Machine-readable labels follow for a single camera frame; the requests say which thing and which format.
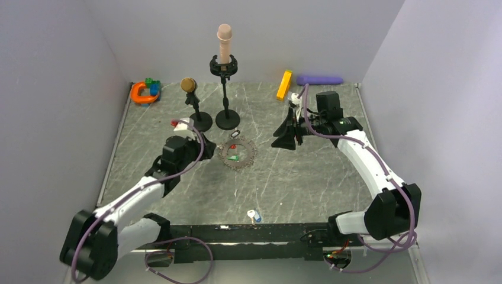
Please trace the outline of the metal disc with keyrings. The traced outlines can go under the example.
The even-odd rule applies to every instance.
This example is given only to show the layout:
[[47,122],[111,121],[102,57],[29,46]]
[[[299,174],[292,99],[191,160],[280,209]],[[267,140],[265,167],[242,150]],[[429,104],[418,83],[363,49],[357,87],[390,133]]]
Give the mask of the metal disc with keyrings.
[[[218,146],[218,158],[232,170],[241,170],[254,164],[257,148],[253,141],[243,137],[230,138]],[[228,156],[237,155],[239,161],[227,160]]]

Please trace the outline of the key with green tag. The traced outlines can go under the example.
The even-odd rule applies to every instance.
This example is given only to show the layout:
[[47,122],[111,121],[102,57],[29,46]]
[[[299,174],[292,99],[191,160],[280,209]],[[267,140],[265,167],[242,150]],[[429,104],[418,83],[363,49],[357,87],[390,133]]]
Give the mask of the key with green tag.
[[228,156],[227,160],[231,160],[231,161],[236,162],[236,161],[239,161],[239,156],[237,156],[237,155]]

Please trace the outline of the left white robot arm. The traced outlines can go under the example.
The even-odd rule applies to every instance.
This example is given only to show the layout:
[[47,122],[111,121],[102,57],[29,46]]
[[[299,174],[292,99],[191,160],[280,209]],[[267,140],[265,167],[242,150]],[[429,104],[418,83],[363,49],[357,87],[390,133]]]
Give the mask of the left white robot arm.
[[71,268],[73,281],[103,279],[119,258],[145,244],[165,247],[171,237],[169,220],[154,213],[135,223],[132,219],[170,193],[197,162],[211,159],[216,148],[205,135],[169,137],[162,154],[133,188],[108,205],[77,212],[59,256]]

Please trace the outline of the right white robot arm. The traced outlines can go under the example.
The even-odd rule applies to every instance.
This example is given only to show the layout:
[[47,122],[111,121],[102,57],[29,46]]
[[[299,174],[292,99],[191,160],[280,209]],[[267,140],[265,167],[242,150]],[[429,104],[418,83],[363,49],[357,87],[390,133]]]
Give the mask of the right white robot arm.
[[288,113],[274,132],[273,148],[295,150],[303,138],[314,135],[331,141],[353,164],[368,187],[372,202],[367,209],[332,215],[327,222],[327,240],[341,246],[352,234],[383,240],[417,227],[421,190],[406,183],[383,161],[354,117],[345,117],[339,94],[316,94],[316,111],[306,107],[307,90],[292,93]]

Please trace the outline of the short black mic stand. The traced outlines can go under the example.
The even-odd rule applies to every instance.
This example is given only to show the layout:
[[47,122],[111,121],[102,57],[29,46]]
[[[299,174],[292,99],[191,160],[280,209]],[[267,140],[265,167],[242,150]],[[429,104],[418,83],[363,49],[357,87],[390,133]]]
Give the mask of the short black mic stand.
[[190,118],[194,121],[194,127],[198,131],[208,131],[213,125],[213,119],[207,112],[199,110],[199,99],[197,98],[195,92],[188,92],[186,94],[185,104],[191,105],[194,109],[194,113],[190,115]]

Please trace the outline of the tall black mic stand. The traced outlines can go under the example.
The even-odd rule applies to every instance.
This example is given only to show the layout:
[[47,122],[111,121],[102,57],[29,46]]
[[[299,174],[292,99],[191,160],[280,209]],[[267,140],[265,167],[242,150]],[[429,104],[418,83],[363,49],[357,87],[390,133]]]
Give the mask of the tall black mic stand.
[[220,78],[223,89],[223,110],[215,117],[215,123],[222,130],[233,130],[240,124],[239,114],[229,108],[229,99],[227,97],[226,83],[231,76],[238,71],[238,62],[235,57],[230,55],[229,63],[217,63],[217,55],[213,55],[210,61],[210,72]]

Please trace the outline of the yellow block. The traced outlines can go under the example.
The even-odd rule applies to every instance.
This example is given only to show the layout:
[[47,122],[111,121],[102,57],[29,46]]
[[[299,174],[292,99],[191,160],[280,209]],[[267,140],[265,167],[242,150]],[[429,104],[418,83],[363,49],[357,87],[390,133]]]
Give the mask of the yellow block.
[[278,91],[276,93],[276,99],[279,101],[284,101],[289,92],[292,81],[292,71],[287,69],[281,79],[281,83],[279,84]]

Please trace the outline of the purple microphone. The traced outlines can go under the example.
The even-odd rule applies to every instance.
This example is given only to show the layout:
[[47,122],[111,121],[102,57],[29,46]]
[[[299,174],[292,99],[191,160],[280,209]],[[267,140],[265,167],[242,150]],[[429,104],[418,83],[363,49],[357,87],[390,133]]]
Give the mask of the purple microphone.
[[296,84],[304,86],[309,85],[340,85],[344,80],[337,76],[310,76],[299,75],[296,78]]

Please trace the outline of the gold microphone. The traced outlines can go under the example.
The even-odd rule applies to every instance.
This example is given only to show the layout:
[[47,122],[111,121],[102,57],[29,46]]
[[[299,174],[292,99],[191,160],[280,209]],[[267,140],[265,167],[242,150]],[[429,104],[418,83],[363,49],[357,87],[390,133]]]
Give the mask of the gold microphone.
[[193,78],[183,78],[180,82],[181,89],[186,93],[191,93],[197,88],[197,83]]

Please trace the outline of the blue toy brick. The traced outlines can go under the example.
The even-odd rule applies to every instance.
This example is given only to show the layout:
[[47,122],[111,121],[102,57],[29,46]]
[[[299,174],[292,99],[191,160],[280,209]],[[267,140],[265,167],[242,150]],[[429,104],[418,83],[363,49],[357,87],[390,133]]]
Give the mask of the blue toy brick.
[[149,88],[151,96],[158,96],[160,92],[160,86],[158,84],[152,84]]

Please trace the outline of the key with blue tag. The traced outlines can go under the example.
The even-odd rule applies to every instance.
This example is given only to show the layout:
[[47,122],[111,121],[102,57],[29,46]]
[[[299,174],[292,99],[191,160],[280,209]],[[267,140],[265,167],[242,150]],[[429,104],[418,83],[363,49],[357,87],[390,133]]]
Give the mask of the key with blue tag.
[[262,221],[261,215],[255,209],[248,210],[247,216],[250,218],[252,225],[255,225],[256,223],[260,223]]

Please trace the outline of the green toy brick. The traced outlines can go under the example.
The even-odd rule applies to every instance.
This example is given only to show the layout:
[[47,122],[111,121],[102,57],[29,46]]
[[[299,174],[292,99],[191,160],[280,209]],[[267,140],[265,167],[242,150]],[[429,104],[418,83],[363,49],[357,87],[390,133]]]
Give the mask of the green toy brick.
[[160,81],[159,80],[154,80],[152,78],[145,78],[144,83],[145,83],[146,88],[148,88],[148,89],[151,89],[151,88],[159,89],[160,88]]

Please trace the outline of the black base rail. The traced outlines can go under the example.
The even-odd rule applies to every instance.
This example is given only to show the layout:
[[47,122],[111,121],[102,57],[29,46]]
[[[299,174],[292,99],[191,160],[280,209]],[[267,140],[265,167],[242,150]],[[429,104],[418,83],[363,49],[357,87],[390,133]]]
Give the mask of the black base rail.
[[322,261],[338,249],[359,249],[354,234],[337,235],[325,222],[290,224],[172,225],[162,244],[147,243],[146,250],[174,252],[175,263],[214,260],[304,259]]

